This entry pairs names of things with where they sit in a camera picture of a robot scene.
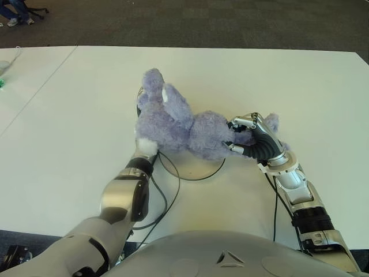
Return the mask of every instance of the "floor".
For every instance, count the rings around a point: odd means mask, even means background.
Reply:
[[[367,0],[28,0],[44,21],[0,47],[109,45],[355,51],[369,62]]]

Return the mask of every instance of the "wire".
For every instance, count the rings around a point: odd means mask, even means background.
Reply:
[[[268,180],[268,183],[270,184],[270,186],[272,187],[272,189],[275,191],[275,193],[277,194],[279,200],[282,202],[284,208],[286,209],[286,211],[288,212],[288,215],[289,217],[293,220],[294,217],[293,217],[293,214],[290,212],[289,208],[287,207],[287,204],[285,203],[285,201],[283,200],[283,198],[281,197],[281,195],[279,194],[278,190],[277,190],[277,183],[276,183],[276,180],[274,179],[274,184],[276,187],[273,186],[272,184],[272,181],[270,180],[269,176],[265,173],[264,174],[266,179]],[[300,234],[299,234],[299,230],[297,227],[295,227],[295,231],[296,231],[296,236],[297,236],[297,239],[298,239],[298,243],[299,243],[299,247],[300,247],[300,251],[305,253],[303,247],[302,247],[302,243],[301,243],[301,240],[300,240]]]
[[[274,188],[277,191],[277,183],[276,183],[276,180],[274,180]],[[274,205],[273,241],[276,241],[277,208],[278,208],[278,194],[276,193],[276,203]]]
[[[22,54],[22,48],[20,46],[17,46],[16,49],[18,51],[17,51],[16,55],[14,56],[14,59],[12,60],[10,65],[12,65],[16,61],[16,59]]]
[[[171,173],[167,168],[166,168],[166,166],[164,165],[164,163],[163,163],[163,161],[162,161],[162,159],[161,159],[161,157],[159,156],[159,160],[160,160],[160,162],[161,162],[161,164],[164,166],[164,168],[165,168],[165,170],[167,170],[170,174],[172,174],[173,176],[175,176],[173,173]],[[185,181],[202,181],[202,180],[205,180],[205,179],[208,179],[208,178],[210,178],[211,176],[214,176],[216,173],[218,173],[218,171],[223,167],[223,165],[224,165],[224,162],[225,162],[225,158],[223,159],[223,162],[221,163],[221,165],[217,168],[217,170],[216,171],[214,171],[213,173],[211,173],[210,175],[208,175],[208,176],[205,176],[205,177],[203,177],[203,178],[199,178],[199,179],[187,179],[187,178],[183,178],[183,177],[181,177],[181,176],[175,176],[175,177],[179,177],[180,179],[182,179],[182,180],[185,180]]]
[[[166,212],[166,210],[168,208],[168,200],[167,200],[165,194],[163,193],[163,191],[160,189],[160,187],[156,183],[156,181],[155,181],[155,179],[152,175],[151,175],[151,181],[154,184],[154,186],[156,187],[156,189],[159,191],[160,195],[162,196],[162,198],[164,200],[164,210],[161,213],[161,215],[159,215],[159,217],[157,219],[155,219],[153,222],[151,222],[147,225],[141,226],[141,227],[133,227],[132,230],[134,230],[134,231],[143,230],[143,229],[146,229],[148,227],[153,226],[156,222],[158,222],[161,219],[161,217],[164,215],[164,213]]]
[[[173,201],[172,203],[170,204],[170,206],[168,207],[168,209],[165,211],[165,213],[162,214],[162,216],[159,216],[157,222],[154,224],[154,226],[151,228],[151,230],[149,231],[149,233],[146,235],[146,237],[141,241],[141,243],[139,244],[139,246],[137,247],[137,249],[139,249],[142,244],[145,243],[145,241],[147,240],[147,238],[150,236],[150,234],[152,233],[152,231],[155,229],[155,227],[161,222],[161,220],[166,216],[166,214],[170,211],[170,209],[172,208],[175,200],[177,199],[178,197],[178,194],[179,194],[179,191],[180,191],[180,178],[179,178],[179,173],[178,173],[178,170],[177,168],[175,167],[175,165],[173,164],[173,162],[167,157],[165,156],[163,153],[161,153],[160,151],[158,152],[158,155],[159,155],[159,158],[160,158],[160,155],[163,155],[173,166],[174,170],[176,171],[177,173],[177,177],[178,177],[178,188],[177,188],[177,191],[176,191],[176,194],[173,198]]]

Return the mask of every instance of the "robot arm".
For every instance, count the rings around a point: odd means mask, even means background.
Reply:
[[[302,245],[316,259],[346,272],[359,272],[339,231],[335,230],[314,186],[308,182],[296,156],[278,141],[258,113],[237,117],[229,123],[236,132],[253,130],[252,146],[225,142],[231,151],[258,159],[260,169],[283,190],[292,224]],[[82,221],[65,237],[27,263],[1,277],[100,276],[116,264],[135,222],[148,213],[148,183],[156,156],[136,152],[105,188],[98,217]]]
[[[340,232],[333,227],[322,200],[309,182],[292,151],[287,151],[258,113],[234,118],[228,126],[235,132],[251,129],[256,144],[225,142],[231,151],[258,159],[258,166],[284,192],[292,225],[299,230],[304,250],[314,258],[346,272],[360,271]]]
[[[85,219],[41,255],[0,276],[95,277],[108,271],[116,264],[135,222],[148,213],[155,159],[136,152],[106,186],[98,217]]]

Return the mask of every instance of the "purple stuffed animal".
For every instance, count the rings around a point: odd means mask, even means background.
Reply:
[[[139,149],[154,155],[158,150],[167,152],[190,151],[207,160],[218,160],[231,155],[222,141],[251,145],[249,130],[235,133],[227,126],[227,119],[212,111],[193,115],[186,99],[171,84],[166,84],[157,69],[144,74],[143,93],[137,99],[141,110],[135,133]],[[265,118],[273,131],[278,129],[278,116]]]

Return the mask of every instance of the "person's leg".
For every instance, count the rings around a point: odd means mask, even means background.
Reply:
[[[9,3],[12,4],[12,6],[15,8],[15,10],[23,19],[23,21],[26,22],[29,19],[28,11],[22,0],[9,0]]]
[[[18,18],[18,14],[13,13],[10,9],[4,6],[2,0],[0,0],[0,14],[7,19]]]

